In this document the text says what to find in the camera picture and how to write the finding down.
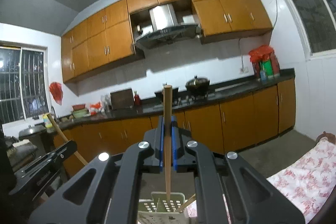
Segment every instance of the range hood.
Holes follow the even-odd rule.
[[[200,33],[197,23],[178,23],[171,3],[149,10],[153,32],[135,40],[134,46],[147,50],[172,44],[175,41],[194,38]]]

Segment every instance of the wooden handle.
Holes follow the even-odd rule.
[[[191,203],[196,200],[196,194],[193,194],[187,202],[183,203],[180,208],[176,210],[177,213],[182,213],[185,208],[187,208]]]
[[[47,114],[47,117],[49,119],[49,121],[51,122],[51,124],[53,125],[53,127],[55,128],[56,132],[58,135],[60,135],[62,137],[62,139],[64,140],[64,142],[68,142],[69,140],[67,139],[67,137],[63,134],[62,130],[59,128],[59,126],[56,124],[55,120],[53,119],[52,115],[50,113]],[[74,155],[84,164],[87,165],[87,161],[82,157],[82,155],[80,153],[78,153],[78,151],[76,151],[74,153]]]
[[[164,121],[164,156],[167,200],[170,200],[170,178],[171,178],[171,115],[173,104],[173,87],[163,87],[163,121]]]

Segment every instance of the concrete floor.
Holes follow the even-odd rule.
[[[314,145],[312,139],[291,130],[281,137],[240,152],[239,155],[267,178],[294,163]],[[140,198],[151,198],[152,191],[165,192],[164,172],[143,174],[141,186]],[[190,198],[195,193],[193,174],[172,172],[171,191],[183,193],[185,198]]]

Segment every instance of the red bag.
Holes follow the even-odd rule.
[[[54,100],[59,105],[62,105],[62,99],[63,99],[63,91],[62,91],[62,85],[57,82],[52,82],[49,86],[49,91],[52,94]]]

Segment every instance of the cooking pot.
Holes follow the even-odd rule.
[[[194,97],[196,96],[205,96],[208,93],[210,85],[210,80],[205,77],[197,77],[195,75],[194,79],[189,80],[185,87],[188,92]]]

